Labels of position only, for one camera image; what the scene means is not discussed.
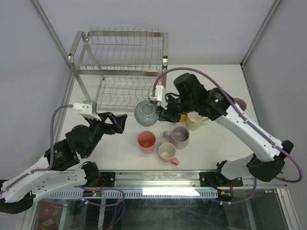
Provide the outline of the tall pink cup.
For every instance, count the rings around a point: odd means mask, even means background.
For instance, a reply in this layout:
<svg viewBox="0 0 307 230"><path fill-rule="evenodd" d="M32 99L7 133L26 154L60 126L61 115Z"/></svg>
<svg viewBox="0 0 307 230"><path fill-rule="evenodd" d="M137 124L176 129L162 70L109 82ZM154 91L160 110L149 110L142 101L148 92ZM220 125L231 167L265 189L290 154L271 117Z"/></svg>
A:
<svg viewBox="0 0 307 230"><path fill-rule="evenodd" d="M154 151L156 137L150 131L143 131L137 138L138 144L144 154L151 154Z"/></svg>

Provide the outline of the lilac mug with handle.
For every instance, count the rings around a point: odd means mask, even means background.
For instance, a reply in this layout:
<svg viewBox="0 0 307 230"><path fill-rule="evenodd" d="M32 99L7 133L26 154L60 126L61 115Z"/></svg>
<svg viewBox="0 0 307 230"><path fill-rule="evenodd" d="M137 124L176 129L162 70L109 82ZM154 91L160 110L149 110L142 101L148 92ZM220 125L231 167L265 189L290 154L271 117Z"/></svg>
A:
<svg viewBox="0 0 307 230"><path fill-rule="evenodd" d="M182 150L189 143L189 131L183 126L177 126L172 131L164 131L163 137L167 138L176 149Z"/></svg>

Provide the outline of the grey-blue round ceramic cup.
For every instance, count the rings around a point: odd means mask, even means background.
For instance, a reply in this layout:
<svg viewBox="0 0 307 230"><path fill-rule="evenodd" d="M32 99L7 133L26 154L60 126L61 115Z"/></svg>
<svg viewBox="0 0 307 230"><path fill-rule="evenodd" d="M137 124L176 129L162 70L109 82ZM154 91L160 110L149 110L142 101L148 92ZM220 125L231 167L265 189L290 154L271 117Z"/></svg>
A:
<svg viewBox="0 0 307 230"><path fill-rule="evenodd" d="M134 117L141 126L154 125L159 119L157 105L150 103L150 101L139 102L134 109Z"/></svg>

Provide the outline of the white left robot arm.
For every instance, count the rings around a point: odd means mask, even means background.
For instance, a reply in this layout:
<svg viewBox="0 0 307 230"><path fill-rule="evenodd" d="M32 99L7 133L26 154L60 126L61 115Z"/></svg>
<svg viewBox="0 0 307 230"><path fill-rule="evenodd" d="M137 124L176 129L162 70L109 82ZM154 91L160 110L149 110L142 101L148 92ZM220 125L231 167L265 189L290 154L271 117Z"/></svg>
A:
<svg viewBox="0 0 307 230"><path fill-rule="evenodd" d="M122 134L127 114L100 113L99 119L86 119L89 125L77 125L65 138L54 144L21 175L0 182L0 211L18 214L34 202L57 191L99 184L101 173L95 162L87 162L76 170L81 159L91 156L104 135Z"/></svg>

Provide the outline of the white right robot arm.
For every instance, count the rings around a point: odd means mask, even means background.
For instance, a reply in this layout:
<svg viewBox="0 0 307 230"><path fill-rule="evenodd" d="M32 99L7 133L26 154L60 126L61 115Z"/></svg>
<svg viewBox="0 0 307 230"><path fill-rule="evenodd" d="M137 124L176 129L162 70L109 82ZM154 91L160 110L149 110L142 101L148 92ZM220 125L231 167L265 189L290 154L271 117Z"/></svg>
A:
<svg viewBox="0 0 307 230"><path fill-rule="evenodd" d="M214 179L219 185L252 175L263 182L270 182L282 171L286 154L293 143L270 136L255 122L243 114L233 98L219 88L207 90L197 77L185 73L174 82L178 94L166 93L165 88L154 83L151 100L157 100L159 120L178 122L183 113L196 112L231 131L251 150L252 154L235 161L217 164Z"/></svg>

